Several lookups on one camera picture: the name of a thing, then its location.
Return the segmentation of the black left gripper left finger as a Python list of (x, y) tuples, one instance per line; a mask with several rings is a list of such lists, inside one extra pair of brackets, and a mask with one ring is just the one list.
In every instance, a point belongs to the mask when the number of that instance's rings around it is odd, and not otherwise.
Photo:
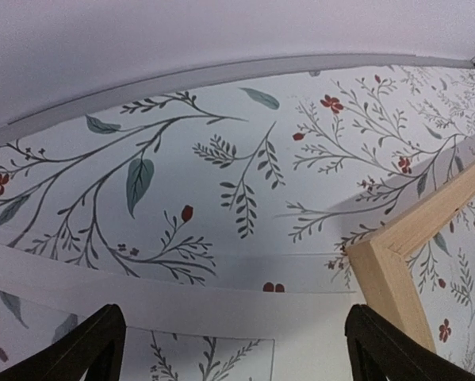
[(0, 380), (118, 380), (126, 324), (107, 304), (46, 349), (0, 372)]

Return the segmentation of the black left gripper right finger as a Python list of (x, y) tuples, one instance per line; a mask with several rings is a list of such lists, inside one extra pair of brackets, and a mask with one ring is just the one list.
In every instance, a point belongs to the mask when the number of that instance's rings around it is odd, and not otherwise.
[(475, 380), (471, 373), (436, 354), (424, 313), (394, 321), (366, 304), (354, 304), (345, 337), (354, 380)]

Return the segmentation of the light wooden picture frame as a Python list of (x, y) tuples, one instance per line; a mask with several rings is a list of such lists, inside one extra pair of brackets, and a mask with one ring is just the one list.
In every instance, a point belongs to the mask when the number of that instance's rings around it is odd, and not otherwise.
[(365, 240), (346, 248), (367, 305), (417, 344), (435, 342), (406, 259), (475, 196), (475, 162)]

